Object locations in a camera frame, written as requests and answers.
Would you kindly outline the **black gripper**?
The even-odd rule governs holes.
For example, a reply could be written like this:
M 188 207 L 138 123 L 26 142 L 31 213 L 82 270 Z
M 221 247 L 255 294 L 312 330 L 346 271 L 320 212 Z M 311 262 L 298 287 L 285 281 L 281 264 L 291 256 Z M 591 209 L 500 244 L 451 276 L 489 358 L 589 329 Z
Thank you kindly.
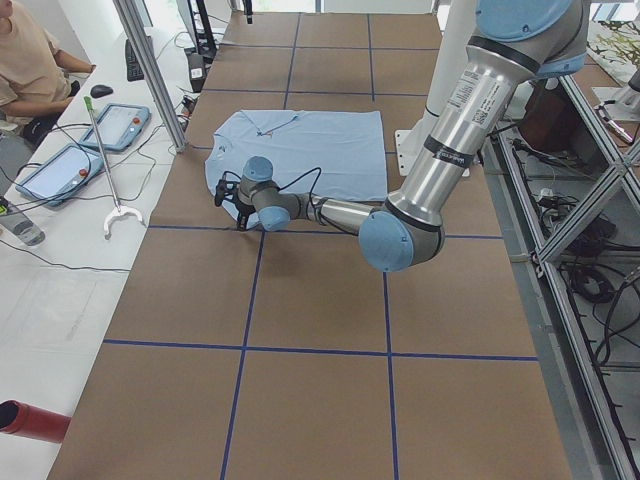
M 249 230 L 249 220 L 255 213 L 255 207 L 241 192 L 239 181 L 222 178 L 217 182 L 214 189 L 214 205 L 223 207 L 226 204 L 232 207 L 230 215 L 235 220 L 235 228 L 238 231 Z

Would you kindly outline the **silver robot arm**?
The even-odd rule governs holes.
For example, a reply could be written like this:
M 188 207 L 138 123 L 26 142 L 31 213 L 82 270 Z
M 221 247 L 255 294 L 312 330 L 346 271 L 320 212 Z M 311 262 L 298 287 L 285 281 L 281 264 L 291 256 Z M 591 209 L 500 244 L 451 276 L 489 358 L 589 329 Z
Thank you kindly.
M 402 185 L 375 192 L 351 148 L 378 114 L 242 110 L 214 135 L 206 185 L 240 230 L 314 221 L 357 237 L 382 272 L 434 258 L 442 208 L 517 87 L 578 71 L 586 57 L 585 1 L 456 1 L 445 26 L 416 157 Z

